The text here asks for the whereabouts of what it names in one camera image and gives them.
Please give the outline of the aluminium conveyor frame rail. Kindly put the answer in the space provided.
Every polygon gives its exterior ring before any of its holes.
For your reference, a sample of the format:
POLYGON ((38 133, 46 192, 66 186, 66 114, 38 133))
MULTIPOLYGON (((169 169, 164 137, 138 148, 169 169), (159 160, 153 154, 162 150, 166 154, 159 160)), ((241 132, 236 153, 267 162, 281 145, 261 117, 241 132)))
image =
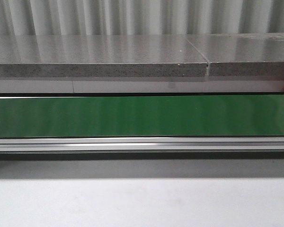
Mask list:
POLYGON ((284 137, 98 137, 0 139, 0 154, 282 152, 284 137))

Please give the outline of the grey stone countertop slab right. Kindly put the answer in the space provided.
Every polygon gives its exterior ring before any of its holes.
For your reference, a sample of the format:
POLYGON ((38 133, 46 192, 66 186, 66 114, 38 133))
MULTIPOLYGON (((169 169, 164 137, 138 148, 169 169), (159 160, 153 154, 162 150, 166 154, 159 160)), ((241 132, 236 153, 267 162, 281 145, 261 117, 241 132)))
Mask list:
POLYGON ((284 33, 186 35, 210 79, 284 80, 284 33))

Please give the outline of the green conveyor belt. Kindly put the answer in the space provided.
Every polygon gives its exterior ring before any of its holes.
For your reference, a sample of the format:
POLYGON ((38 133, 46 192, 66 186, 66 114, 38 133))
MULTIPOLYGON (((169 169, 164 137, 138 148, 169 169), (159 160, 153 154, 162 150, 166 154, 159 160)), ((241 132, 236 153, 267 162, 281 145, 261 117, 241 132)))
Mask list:
POLYGON ((0 138, 284 136, 284 95, 0 98, 0 138))

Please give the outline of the grey stone countertop slab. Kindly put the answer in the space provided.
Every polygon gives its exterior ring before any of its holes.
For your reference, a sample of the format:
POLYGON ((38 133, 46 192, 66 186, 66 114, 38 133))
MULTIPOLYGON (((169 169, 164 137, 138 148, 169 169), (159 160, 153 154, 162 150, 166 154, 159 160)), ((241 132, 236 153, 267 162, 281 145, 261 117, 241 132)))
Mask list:
POLYGON ((210 79, 284 80, 284 33, 186 35, 210 79))
POLYGON ((0 78, 202 78, 182 35, 0 35, 0 78))

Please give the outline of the grey pleated curtain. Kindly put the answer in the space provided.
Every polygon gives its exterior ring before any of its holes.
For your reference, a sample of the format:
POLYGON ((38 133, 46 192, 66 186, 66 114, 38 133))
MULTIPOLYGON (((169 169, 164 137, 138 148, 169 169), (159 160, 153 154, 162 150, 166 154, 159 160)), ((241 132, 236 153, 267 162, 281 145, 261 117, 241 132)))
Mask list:
POLYGON ((0 35, 284 33, 284 0, 0 0, 0 35))

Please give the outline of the grey stone countertop slab left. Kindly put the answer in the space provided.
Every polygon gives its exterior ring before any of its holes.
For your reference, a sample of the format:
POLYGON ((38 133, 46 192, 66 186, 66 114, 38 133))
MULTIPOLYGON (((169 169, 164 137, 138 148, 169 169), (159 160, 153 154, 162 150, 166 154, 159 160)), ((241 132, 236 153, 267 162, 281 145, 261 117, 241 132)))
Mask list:
POLYGON ((0 78, 202 78, 182 35, 0 35, 0 78))

